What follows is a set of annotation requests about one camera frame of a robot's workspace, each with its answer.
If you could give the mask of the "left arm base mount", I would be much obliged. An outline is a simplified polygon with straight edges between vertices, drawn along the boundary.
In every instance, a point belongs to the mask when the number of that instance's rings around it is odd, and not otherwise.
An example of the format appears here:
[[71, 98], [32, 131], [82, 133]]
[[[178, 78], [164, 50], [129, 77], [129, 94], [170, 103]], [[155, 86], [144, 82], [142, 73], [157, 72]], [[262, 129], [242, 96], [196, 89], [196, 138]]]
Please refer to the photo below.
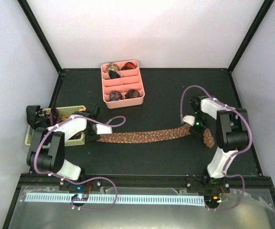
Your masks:
[[90, 199], [92, 192], [100, 191], [101, 183], [102, 179], [92, 180], [80, 185], [62, 181], [59, 186], [59, 191], [73, 194], [70, 203], [73, 202], [74, 206], [81, 208]]

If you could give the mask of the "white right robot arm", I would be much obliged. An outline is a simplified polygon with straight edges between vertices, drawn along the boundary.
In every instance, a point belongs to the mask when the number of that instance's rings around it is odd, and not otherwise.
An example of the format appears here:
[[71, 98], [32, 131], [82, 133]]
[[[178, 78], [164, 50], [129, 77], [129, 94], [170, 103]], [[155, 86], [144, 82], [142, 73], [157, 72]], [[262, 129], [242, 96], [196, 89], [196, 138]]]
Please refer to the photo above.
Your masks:
[[217, 179], [223, 178], [239, 152], [248, 150], [252, 144], [251, 129], [247, 111], [244, 108], [229, 107], [216, 98], [206, 96], [194, 97], [190, 100], [194, 115], [186, 115], [183, 121], [189, 124], [193, 135], [206, 137], [207, 117], [216, 121], [215, 144], [217, 149], [212, 161], [205, 169], [207, 177], [201, 181], [204, 191], [213, 192], [218, 188]]

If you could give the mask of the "brown floral necktie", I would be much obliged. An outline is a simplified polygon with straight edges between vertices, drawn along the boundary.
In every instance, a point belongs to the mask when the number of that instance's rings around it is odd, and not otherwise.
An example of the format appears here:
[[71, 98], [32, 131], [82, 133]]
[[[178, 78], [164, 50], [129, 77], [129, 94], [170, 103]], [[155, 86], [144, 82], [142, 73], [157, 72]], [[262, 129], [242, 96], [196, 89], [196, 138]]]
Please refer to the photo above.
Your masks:
[[192, 134], [192, 127], [190, 125], [184, 125], [178, 128], [166, 130], [101, 134], [97, 142], [116, 144], [145, 144], [174, 140]]

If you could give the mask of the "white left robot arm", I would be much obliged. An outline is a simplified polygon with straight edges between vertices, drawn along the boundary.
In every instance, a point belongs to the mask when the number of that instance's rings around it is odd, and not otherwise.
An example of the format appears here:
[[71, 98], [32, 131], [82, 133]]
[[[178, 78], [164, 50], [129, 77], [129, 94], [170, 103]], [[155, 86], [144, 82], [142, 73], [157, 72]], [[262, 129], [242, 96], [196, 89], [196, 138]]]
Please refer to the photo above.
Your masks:
[[54, 126], [34, 129], [27, 165], [39, 174], [70, 179], [72, 187], [83, 190], [87, 178], [81, 175], [82, 168], [65, 159], [65, 142], [79, 132], [86, 134], [87, 141], [99, 140], [96, 127], [99, 112], [99, 106], [94, 104], [85, 111], [74, 112], [68, 119]]

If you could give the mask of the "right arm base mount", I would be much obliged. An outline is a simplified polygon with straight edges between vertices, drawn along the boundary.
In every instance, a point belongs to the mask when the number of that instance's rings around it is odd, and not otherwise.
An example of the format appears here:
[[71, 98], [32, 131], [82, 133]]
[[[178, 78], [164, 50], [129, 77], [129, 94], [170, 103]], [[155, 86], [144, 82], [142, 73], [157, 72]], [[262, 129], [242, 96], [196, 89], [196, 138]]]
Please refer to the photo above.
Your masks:
[[186, 188], [188, 193], [197, 193], [204, 197], [208, 208], [216, 210], [222, 202], [228, 200], [230, 188], [224, 178], [210, 178], [207, 175], [187, 176]]

